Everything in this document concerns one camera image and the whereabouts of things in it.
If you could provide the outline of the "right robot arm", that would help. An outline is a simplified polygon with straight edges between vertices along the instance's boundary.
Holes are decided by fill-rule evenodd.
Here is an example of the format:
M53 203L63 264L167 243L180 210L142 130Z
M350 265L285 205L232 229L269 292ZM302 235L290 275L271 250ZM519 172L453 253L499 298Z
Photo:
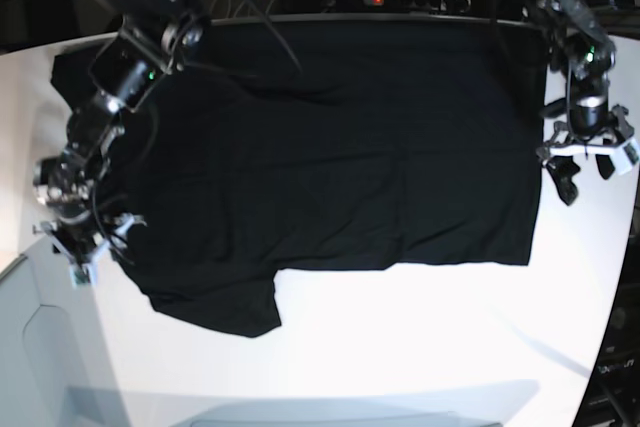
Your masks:
M204 15L200 0L97 1L121 15L122 26L90 66L95 91L72 113L63 150L40 160L33 179L37 200L54 216L42 231L82 275L142 221L122 213L105 226L97 207L109 148L125 132L118 118L124 110L136 111L173 73L177 56L199 42Z

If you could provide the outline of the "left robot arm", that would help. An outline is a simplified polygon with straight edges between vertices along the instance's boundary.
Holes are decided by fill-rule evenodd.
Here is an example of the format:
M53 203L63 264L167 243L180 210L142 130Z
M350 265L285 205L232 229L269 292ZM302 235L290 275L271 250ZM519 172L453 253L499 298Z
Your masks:
M565 81L563 97L540 115L553 123L552 135L537 149L542 167L567 206L578 197L577 155L594 157L603 179L624 175L639 162L639 144L629 111L610 105L609 73L617 49L583 0L522 0L528 19L547 43L547 66Z

